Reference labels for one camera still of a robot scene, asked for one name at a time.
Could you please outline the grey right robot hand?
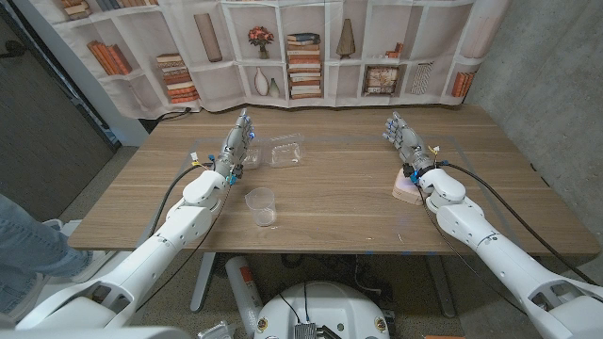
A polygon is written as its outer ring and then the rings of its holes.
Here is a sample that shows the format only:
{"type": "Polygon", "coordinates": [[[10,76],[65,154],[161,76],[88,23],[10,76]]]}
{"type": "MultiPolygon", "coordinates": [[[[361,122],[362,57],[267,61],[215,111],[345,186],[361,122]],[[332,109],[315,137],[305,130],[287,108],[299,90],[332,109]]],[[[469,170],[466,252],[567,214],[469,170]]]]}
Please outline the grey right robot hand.
{"type": "Polygon", "coordinates": [[[426,171],[434,167],[427,145],[397,111],[387,119],[383,137],[398,151],[402,162],[414,171],[426,171]]]}

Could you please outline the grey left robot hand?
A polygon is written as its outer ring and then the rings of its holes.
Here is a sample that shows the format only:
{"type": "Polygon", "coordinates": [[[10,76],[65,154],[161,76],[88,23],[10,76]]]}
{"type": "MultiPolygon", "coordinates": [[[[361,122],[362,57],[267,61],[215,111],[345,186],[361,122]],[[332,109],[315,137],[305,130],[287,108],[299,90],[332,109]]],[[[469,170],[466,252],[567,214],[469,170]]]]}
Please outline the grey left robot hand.
{"type": "Polygon", "coordinates": [[[234,175],[240,179],[242,176],[243,161],[246,152],[254,139],[253,122],[243,108],[236,120],[235,126],[230,130],[222,143],[219,155],[215,161],[214,171],[227,178],[234,175]]]}

